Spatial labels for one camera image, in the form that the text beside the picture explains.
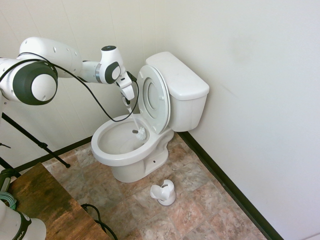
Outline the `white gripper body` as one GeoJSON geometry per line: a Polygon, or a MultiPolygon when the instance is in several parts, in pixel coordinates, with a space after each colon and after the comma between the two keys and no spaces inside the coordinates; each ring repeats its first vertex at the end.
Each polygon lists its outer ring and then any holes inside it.
{"type": "Polygon", "coordinates": [[[115,81],[117,86],[120,88],[120,92],[127,100],[132,100],[135,97],[134,89],[132,87],[132,80],[129,77],[128,73],[120,75],[119,78],[115,81]]]}

